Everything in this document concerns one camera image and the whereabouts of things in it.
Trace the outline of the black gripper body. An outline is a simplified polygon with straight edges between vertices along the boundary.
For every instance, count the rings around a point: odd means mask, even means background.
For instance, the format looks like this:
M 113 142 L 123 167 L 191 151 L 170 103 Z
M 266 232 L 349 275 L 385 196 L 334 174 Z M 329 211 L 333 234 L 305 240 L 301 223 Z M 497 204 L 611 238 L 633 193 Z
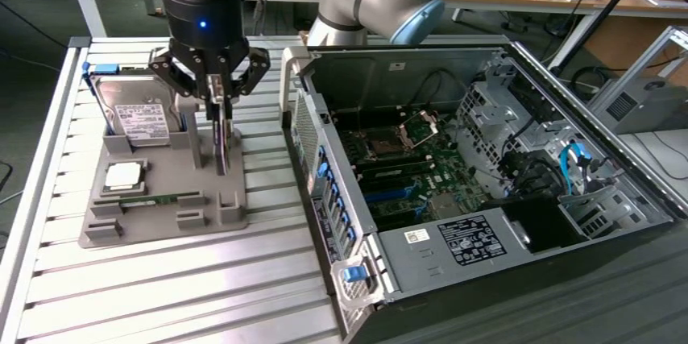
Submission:
M 239 63 L 247 55 L 241 0 L 162 0 L 167 15 L 170 52 L 182 63 L 194 55 Z

